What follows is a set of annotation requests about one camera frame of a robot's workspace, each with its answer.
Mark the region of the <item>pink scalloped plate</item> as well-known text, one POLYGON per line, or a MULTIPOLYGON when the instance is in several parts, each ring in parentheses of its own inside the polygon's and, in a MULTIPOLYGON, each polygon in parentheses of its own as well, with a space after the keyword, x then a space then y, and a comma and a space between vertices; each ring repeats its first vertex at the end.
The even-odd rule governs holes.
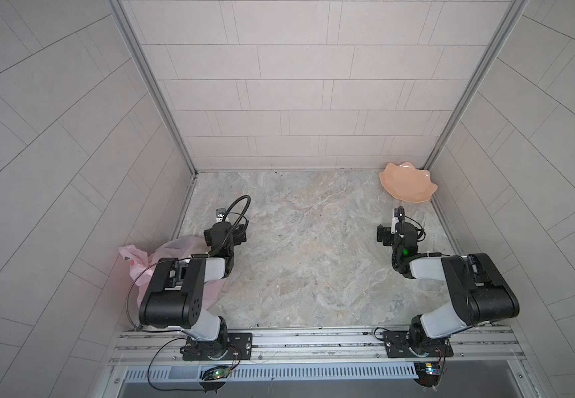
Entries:
POLYGON ((410 203, 428 202, 438 190, 430 172, 416 169, 411 162, 387 164, 380 173, 380 182, 393 198, 410 203))

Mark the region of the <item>pink plastic bag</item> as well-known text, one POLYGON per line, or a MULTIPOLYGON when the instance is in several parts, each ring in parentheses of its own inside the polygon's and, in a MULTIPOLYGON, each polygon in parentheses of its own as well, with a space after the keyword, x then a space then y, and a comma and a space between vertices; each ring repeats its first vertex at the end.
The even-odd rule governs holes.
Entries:
MULTIPOLYGON (((129 274, 136 282, 138 295, 135 298, 135 304, 130 309, 139 308, 146 288, 148 287, 154 268, 146 270, 146 267, 153 265, 158 260, 164 258, 184 259, 193 254, 202 254, 208 251, 204 240, 197 236, 186 236, 176 240, 169 241, 156 249, 152 254, 147 254, 143 250, 137 249, 134 245, 123 246, 119 249, 121 257, 130 265, 129 274)), ((219 297, 219 291, 223 288, 226 279, 212 279, 214 272, 206 268, 206 282, 204 285, 203 307, 210 308, 214 305, 219 297)))

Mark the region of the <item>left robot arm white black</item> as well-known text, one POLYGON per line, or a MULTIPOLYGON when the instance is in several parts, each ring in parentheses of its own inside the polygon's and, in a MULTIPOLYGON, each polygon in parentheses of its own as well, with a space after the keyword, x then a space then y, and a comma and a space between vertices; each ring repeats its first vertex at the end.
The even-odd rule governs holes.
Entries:
POLYGON ((209 312, 234 267, 234 247, 247 241, 248 224, 217 222, 204 237, 173 240, 159 249, 139 308, 139 322, 153 333, 181 332, 186 361, 248 360, 252 335, 231 333, 209 312))

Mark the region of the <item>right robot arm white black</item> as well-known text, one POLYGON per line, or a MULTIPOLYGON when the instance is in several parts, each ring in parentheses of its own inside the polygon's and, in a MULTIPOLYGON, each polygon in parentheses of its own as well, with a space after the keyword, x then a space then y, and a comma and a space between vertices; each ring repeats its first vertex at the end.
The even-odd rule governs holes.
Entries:
POLYGON ((430 313, 415 316, 407 333, 384 331, 382 340, 406 356, 447 357, 453 354, 448 339, 482 323, 519 315, 516 295, 489 255, 421 253, 423 231, 409 222, 377 226, 376 240, 392 249, 392 268, 410 280, 444 282, 449 300, 430 313))

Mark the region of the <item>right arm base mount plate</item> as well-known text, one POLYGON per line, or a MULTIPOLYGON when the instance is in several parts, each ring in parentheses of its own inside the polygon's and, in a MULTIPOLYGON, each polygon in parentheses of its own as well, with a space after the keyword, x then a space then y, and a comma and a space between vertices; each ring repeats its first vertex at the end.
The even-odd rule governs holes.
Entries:
POLYGON ((432 339, 422 331, 383 330, 380 340, 385 345, 388 358, 450 358, 453 348, 448 338, 432 339))

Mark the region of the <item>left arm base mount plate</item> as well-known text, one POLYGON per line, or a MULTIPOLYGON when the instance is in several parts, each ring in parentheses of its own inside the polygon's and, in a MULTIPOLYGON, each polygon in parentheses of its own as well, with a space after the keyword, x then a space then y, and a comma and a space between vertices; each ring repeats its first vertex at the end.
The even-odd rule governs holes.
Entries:
POLYGON ((212 342, 192 339, 180 349, 184 361, 242 361, 251 358, 252 333, 228 333, 212 342))

